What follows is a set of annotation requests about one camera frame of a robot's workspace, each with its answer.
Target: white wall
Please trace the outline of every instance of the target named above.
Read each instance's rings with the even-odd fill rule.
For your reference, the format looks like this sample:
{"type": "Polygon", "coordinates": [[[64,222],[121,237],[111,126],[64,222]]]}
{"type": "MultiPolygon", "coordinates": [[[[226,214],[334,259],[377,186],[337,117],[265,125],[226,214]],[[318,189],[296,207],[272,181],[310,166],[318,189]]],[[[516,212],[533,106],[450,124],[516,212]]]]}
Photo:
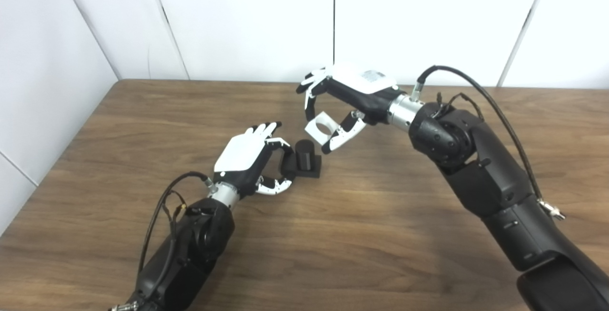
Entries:
{"type": "Polygon", "coordinates": [[[609,87],[609,0],[540,0],[506,87],[609,87]]]}
{"type": "Polygon", "coordinates": [[[302,81],[332,62],[333,0],[161,0],[192,79],[302,81]]]}
{"type": "Polygon", "coordinates": [[[0,233],[115,81],[72,0],[0,0],[0,233]]]}
{"type": "MultiPolygon", "coordinates": [[[[495,86],[533,0],[336,0],[335,59],[413,84],[434,64],[495,86]]],[[[467,84],[437,72],[429,84],[467,84]]]]}
{"type": "Polygon", "coordinates": [[[75,0],[119,78],[189,79],[159,0],[75,0]]]}

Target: robotic hand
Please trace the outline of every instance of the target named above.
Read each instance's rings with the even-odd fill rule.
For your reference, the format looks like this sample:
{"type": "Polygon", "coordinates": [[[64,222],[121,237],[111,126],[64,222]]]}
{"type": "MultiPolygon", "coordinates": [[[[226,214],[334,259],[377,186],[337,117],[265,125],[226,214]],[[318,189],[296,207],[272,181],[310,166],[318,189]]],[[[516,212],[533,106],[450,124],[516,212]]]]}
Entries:
{"type": "Polygon", "coordinates": [[[296,92],[306,92],[304,111],[309,123],[305,130],[322,145],[325,154],[342,146],[365,125],[387,123],[387,109],[402,94],[395,79],[374,70],[357,72],[346,64],[309,73],[296,92]],[[325,112],[315,116],[315,98],[325,92],[355,108],[341,124],[325,112]],[[332,134],[322,133],[317,123],[326,126],[332,134]]]}
{"type": "Polygon", "coordinates": [[[366,124],[393,125],[407,132],[415,150],[435,163],[461,204],[478,216],[514,268],[524,272],[518,290],[533,311],[609,311],[609,278],[553,222],[559,209],[545,202],[516,134],[493,98],[469,76],[446,66],[432,66],[417,79],[413,92],[374,70],[347,65],[316,70],[305,77],[297,93],[306,92],[305,130],[326,154],[353,138],[366,124]],[[436,70],[455,73],[472,84],[492,105],[514,140],[526,172],[484,122],[478,106],[458,94],[448,103],[423,103],[420,92],[436,70]],[[356,108],[338,125],[324,112],[315,116],[318,95],[328,92],[356,108]],[[478,115],[455,109],[462,97],[478,115]],[[326,136],[322,123],[332,130],[326,136]],[[474,154],[478,157],[467,162],[474,154]]]}
{"type": "Polygon", "coordinates": [[[248,128],[233,137],[215,165],[213,181],[199,172],[189,172],[174,180],[162,194],[155,209],[139,263],[134,292],[124,305],[112,311],[183,311],[187,309],[215,267],[235,230],[232,210],[237,202],[255,194],[279,194],[290,187],[294,175],[280,179],[261,175],[274,150],[292,153],[280,137],[271,138],[280,122],[248,128]],[[209,188],[206,198],[182,204],[170,216],[165,201],[173,188],[186,177],[198,177],[209,188]],[[144,266],[148,240],[161,209],[170,218],[170,236],[144,266]],[[179,222],[180,211],[184,214],[179,222]]]}

